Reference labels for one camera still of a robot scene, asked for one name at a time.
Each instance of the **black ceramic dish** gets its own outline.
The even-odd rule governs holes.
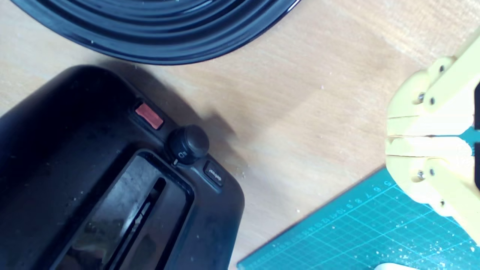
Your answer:
[[[300,0],[12,0],[82,46],[135,62],[188,64],[252,41]]]

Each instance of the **red button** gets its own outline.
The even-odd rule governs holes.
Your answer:
[[[145,103],[142,103],[135,112],[145,119],[154,129],[158,129],[163,124],[163,119]]]

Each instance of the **black knob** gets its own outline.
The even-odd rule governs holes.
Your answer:
[[[189,165],[207,155],[210,142],[201,127],[188,125],[170,134],[168,147],[178,162]]]

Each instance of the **green cutting mat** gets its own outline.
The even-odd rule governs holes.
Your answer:
[[[476,132],[460,136],[471,145]],[[480,247],[452,218],[411,200],[384,168],[238,263],[240,270],[480,269]]]

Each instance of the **wooden surface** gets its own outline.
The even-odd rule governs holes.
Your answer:
[[[476,0],[303,0],[234,53],[135,68],[0,0],[0,114],[77,64],[112,66],[153,89],[176,121],[205,128],[211,154],[243,188],[233,266],[381,166],[395,90],[415,70],[453,54],[479,25]],[[145,71],[167,90],[157,91]]]

